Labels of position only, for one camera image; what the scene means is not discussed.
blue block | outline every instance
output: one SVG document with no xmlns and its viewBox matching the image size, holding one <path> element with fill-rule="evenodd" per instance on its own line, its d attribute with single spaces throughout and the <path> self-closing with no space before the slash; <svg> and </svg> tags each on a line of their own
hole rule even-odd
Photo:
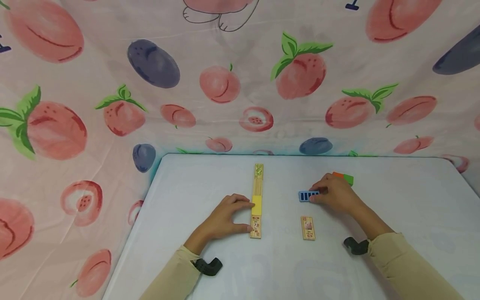
<svg viewBox="0 0 480 300">
<path fill-rule="evenodd" d="M 299 192 L 299 200 L 300 202 L 309 202 L 309 198 L 312 195 L 318 195 L 318 191 L 300 191 Z"/>
</svg>

fabric backdrop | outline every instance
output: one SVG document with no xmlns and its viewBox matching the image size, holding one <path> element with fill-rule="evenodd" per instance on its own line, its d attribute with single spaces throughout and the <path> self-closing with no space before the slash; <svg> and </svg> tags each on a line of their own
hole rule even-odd
<svg viewBox="0 0 480 300">
<path fill-rule="evenodd" d="M 166 153 L 436 156 L 480 191 L 476 0 L 0 5 L 2 299 L 101 299 Z"/>
</svg>

person's left hand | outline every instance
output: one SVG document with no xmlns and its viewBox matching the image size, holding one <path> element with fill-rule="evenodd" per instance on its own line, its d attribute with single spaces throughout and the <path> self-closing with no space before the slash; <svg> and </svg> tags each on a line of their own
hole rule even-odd
<svg viewBox="0 0 480 300">
<path fill-rule="evenodd" d="M 248 224 L 233 223 L 232 216 L 239 210 L 254 206 L 255 204 L 243 195 L 225 196 L 210 216 L 192 233 L 184 246 L 191 252 L 200 254 L 210 240 L 252 231 L 252 227 Z"/>
</svg>

table surface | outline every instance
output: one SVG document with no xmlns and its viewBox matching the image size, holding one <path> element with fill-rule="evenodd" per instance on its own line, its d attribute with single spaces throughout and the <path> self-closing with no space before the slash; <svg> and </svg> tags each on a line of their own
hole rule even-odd
<svg viewBox="0 0 480 300">
<path fill-rule="evenodd" d="M 479 299 L 480 199 L 446 160 L 177 154 L 162 159 L 103 299 L 138 299 L 225 195 L 251 197 L 255 163 L 264 164 L 262 238 L 212 242 L 203 257 L 223 268 L 188 299 L 397 299 L 368 256 L 343 247 L 346 237 L 365 239 L 349 217 L 299 202 L 298 191 L 333 171 L 354 176 L 367 205 L 465 299 Z M 315 241 L 302 239 L 300 216 L 313 217 Z M 250 212 L 234 221 L 249 223 Z"/>
</svg>

green block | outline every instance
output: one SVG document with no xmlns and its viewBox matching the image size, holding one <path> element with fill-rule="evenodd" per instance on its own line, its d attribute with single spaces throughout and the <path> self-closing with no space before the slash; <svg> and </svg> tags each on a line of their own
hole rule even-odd
<svg viewBox="0 0 480 300">
<path fill-rule="evenodd" d="M 343 179 L 345 179 L 350 186 L 353 186 L 353 176 L 343 174 Z"/>
</svg>

